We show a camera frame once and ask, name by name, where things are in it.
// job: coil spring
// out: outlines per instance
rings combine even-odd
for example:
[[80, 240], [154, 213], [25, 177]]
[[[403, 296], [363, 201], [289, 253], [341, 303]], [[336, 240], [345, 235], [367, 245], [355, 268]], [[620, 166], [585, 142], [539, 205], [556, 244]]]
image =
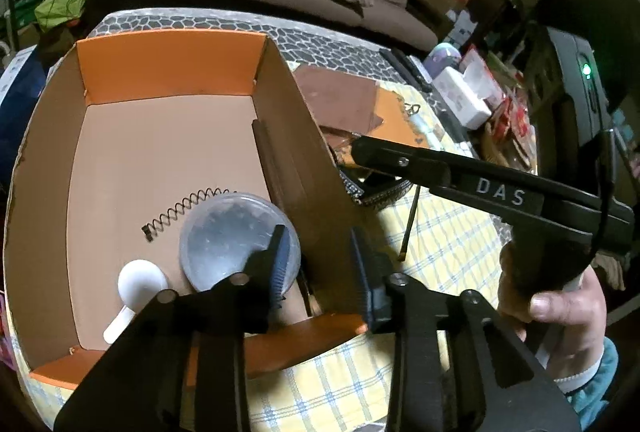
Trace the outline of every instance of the coil spring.
[[146, 241], [152, 242], [152, 240], [158, 236], [158, 232], [164, 231], [165, 226], [171, 226], [171, 221], [178, 220], [178, 215], [184, 215], [185, 211], [193, 208], [193, 206], [196, 206], [201, 201], [205, 201], [220, 193], [229, 193], [229, 190], [222, 190], [220, 188], [213, 190], [207, 188], [206, 190], [198, 190], [197, 192], [190, 193], [189, 196], [184, 197], [180, 203], [175, 203], [173, 208], [169, 208], [165, 213], [161, 213], [157, 219], [153, 219], [142, 227]]

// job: blue sleeve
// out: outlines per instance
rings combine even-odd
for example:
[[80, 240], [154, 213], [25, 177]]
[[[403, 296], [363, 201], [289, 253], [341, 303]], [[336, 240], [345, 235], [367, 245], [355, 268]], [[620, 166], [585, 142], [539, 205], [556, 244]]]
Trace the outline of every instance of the blue sleeve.
[[598, 372], [584, 386], [567, 395], [567, 401], [580, 418], [580, 426], [585, 430], [595, 421], [598, 414], [604, 410], [609, 402], [604, 401], [604, 393], [609, 388], [613, 375], [618, 368], [618, 351], [613, 342], [604, 338], [604, 352], [598, 367]]

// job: white cuff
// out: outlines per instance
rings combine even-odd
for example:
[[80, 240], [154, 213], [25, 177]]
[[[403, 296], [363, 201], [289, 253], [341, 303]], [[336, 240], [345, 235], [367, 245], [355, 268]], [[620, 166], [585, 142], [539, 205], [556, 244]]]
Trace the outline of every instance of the white cuff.
[[603, 354], [604, 349], [597, 362], [591, 365], [591, 367], [589, 367], [587, 370], [582, 371], [580, 374], [574, 374], [573, 376], [569, 376], [568, 378], [560, 378], [559, 380], [554, 380], [558, 384], [559, 389], [564, 394], [567, 394], [568, 392], [579, 389], [582, 385], [586, 385], [587, 382], [596, 375], [596, 372], [598, 372]]

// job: plastic lid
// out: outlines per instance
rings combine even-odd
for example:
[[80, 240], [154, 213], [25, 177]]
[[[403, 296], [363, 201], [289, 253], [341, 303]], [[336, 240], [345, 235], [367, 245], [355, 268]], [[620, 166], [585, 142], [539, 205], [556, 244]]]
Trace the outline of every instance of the plastic lid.
[[250, 193], [223, 193], [195, 206], [180, 232], [180, 265], [196, 291], [206, 291], [233, 273], [248, 257], [267, 249], [276, 224], [289, 230], [290, 248], [282, 294], [300, 269], [300, 241], [277, 206]]

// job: wrist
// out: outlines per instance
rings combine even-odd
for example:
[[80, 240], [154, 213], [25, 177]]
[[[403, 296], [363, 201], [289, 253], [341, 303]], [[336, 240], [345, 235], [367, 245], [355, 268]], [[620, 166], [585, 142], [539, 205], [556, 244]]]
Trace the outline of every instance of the wrist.
[[599, 364], [604, 352], [604, 341], [600, 341], [593, 347], [583, 349], [574, 354], [561, 354], [555, 352], [551, 355], [546, 365], [546, 372], [554, 380], [564, 380], [579, 376]]

